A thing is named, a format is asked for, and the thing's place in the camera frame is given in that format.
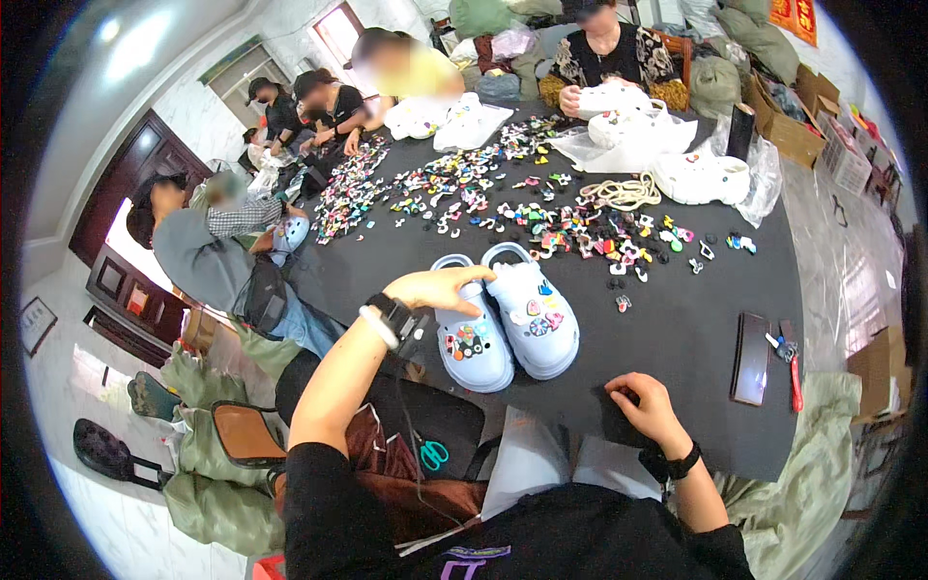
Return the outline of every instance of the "white bangle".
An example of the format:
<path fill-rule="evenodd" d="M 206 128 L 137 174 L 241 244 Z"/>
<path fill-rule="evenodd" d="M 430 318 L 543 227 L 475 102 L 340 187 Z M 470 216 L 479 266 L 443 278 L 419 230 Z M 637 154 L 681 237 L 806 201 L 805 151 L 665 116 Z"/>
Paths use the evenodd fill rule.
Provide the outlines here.
<path fill-rule="evenodd" d="M 370 306 L 363 305 L 357 309 L 357 313 L 364 318 L 367 323 L 374 329 L 375 332 L 383 339 L 387 344 L 387 347 L 390 350 L 396 350 L 400 345 L 399 339 L 396 338 L 396 335 L 393 334 L 393 331 L 390 330 L 383 320 L 380 320 L 380 315 L 375 313 L 370 309 Z"/>

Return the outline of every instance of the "red banner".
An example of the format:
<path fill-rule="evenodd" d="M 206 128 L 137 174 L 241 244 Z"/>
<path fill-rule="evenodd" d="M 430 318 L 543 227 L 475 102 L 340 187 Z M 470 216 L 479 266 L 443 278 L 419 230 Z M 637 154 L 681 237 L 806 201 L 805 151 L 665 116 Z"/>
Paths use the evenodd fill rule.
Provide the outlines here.
<path fill-rule="evenodd" d="M 772 0 L 770 22 L 792 32 L 812 46 L 818 46 L 815 7 L 812 0 Z"/>

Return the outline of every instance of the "black table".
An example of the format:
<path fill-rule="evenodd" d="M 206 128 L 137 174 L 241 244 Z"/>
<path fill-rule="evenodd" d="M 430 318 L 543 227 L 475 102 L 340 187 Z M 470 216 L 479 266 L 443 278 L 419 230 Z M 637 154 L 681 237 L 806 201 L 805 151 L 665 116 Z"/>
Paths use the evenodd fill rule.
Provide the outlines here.
<path fill-rule="evenodd" d="M 522 103 L 520 108 L 511 121 L 548 113 L 540 103 Z M 694 143 L 703 141 L 713 124 L 701 120 Z M 389 181 L 395 174 L 439 157 L 430 139 L 406 139 L 393 144 L 374 177 L 383 176 Z M 577 172 L 570 169 L 570 162 L 560 153 L 551 150 L 547 157 L 549 163 L 544 165 L 531 161 L 519 166 L 504 163 L 494 173 L 506 172 L 508 177 L 503 187 L 491 189 L 491 207 L 495 209 L 502 201 L 510 205 L 513 201 L 541 202 L 540 196 L 533 197 L 527 188 L 511 189 L 527 175 L 568 172 L 576 178 Z M 587 174 L 583 179 L 591 184 L 607 178 L 623 177 Z M 443 198 L 439 209 L 443 211 L 455 200 L 451 196 Z M 558 196 L 551 205 L 567 202 L 567 198 Z M 313 205 L 309 201 L 305 207 L 311 210 Z M 719 241 L 713 247 L 715 259 L 709 262 L 699 256 L 695 239 L 684 244 L 683 252 L 671 252 L 669 264 L 655 261 L 647 283 L 638 281 L 632 273 L 624 276 L 625 290 L 609 290 L 607 282 L 612 276 L 604 258 L 594 253 L 584 260 L 576 250 L 570 254 L 555 252 L 541 261 L 541 267 L 577 316 L 579 354 L 571 367 L 553 380 L 534 380 L 518 368 L 513 383 L 492 396 L 571 430 L 642 446 L 646 440 L 605 396 L 602 387 L 626 372 L 647 373 L 667 386 L 677 416 L 699 441 L 710 469 L 776 481 L 789 456 L 796 422 L 791 411 L 787 365 L 770 359 L 767 392 L 760 407 L 731 402 L 728 393 L 741 311 L 764 316 L 774 322 L 774 327 L 776 321 L 790 319 L 795 339 L 803 343 L 799 275 L 782 200 L 758 230 L 736 210 L 719 202 L 688 206 L 664 198 L 659 205 L 645 206 L 643 212 L 655 221 L 663 221 L 669 214 L 676 225 L 694 231 L 696 238 L 716 234 Z M 401 217 L 406 222 L 395 227 Z M 463 216 L 454 225 L 461 229 L 459 238 L 439 235 L 434 228 L 424 231 L 421 218 L 390 212 L 389 205 L 378 203 L 368 219 L 376 222 L 373 228 L 359 227 L 327 246 L 308 239 L 297 250 L 299 260 L 289 271 L 290 283 L 303 300 L 345 325 L 357 317 L 360 304 L 395 278 L 427 269 L 448 253 L 465 253 L 477 263 L 490 248 L 492 232 L 471 226 Z M 507 239 L 517 230 L 522 228 L 508 226 L 504 234 L 496 236 Z M 724 240 L 731 230 L 752 238 L 757 255 L 728 248 Z M 528 247 L 531 236 L 521 233 L 521 244 Z M 361 234 L 365 239 L 355 241 Z M 705 264 L 699 275 L 692 273 L 688 264 L 691 257 Z M 622 294 L 628 296 L 632 307 L 620 314 L 614 300 Z M 416 358 L 428 369 L 429 384 L 451 394 L 461 393 L 461 387 L 444 370 L 437 341 L 425 342 L 426 348 Z"/>

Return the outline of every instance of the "smartphone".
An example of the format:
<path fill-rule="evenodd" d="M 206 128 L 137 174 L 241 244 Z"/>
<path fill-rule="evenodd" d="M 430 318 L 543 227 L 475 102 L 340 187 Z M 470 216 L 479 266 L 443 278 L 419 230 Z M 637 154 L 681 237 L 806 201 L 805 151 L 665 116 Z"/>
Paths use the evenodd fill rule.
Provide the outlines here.
<path fill-rule="evenodd" d="M 735 376 L 731 381 L 731 400 L 761 406 L 767 388 L 767 362 L 770 343 L 767 333 L 770 322 L 750 312 L 738 318 L 738 351 L 735 354 Z"/>

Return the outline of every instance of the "wooden door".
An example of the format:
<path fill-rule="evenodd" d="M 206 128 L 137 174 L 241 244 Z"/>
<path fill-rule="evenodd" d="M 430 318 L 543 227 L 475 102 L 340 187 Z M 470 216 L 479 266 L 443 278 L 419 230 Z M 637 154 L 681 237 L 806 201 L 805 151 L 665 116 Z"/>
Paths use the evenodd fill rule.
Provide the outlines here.
<path fill-rule="evenodd" d="M 90 269 L 87 290 L 97 302 L 132 325 L 136 336 L 171 345 L 180 336 L 183 309 L 187 306 L 171 292 L 152 282 L 109 245 L 97 253 Z M 126 344 L 116 342 L 128 352 Z"/>
<path fill-rule="evenodd" d="M 87 265 L 93 265 L 103 247 L 122 200 L 132 198 L 154 173 L 187 173 L 187 198 L 193 188 L 213 173 L 149 110 L 122 142 L 84 205 L 69 247 Z"/>

